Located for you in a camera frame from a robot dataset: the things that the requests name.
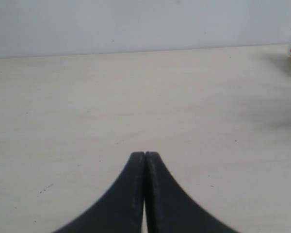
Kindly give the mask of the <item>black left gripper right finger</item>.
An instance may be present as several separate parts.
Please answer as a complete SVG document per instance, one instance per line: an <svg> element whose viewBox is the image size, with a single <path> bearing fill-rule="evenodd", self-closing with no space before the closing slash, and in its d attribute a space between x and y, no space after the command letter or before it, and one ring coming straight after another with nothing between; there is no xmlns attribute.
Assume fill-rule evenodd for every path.
<svg viewBox="0 0 291 233"><path fill-rule="evenodd" d="M145 212L149 233L234 233L177 183L157 152L145 154Z"/></svg>

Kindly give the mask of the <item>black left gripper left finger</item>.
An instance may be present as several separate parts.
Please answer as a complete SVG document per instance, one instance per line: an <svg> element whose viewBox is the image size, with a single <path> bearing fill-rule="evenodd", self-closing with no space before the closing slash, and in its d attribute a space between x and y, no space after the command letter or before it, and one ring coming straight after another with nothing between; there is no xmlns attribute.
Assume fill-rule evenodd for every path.
<svg viewBox="0 0 291 233"><path fill-rule="evenodd" d="M140 233L145 153L133 152L112 186L88 210L57 233Z"/></svg>

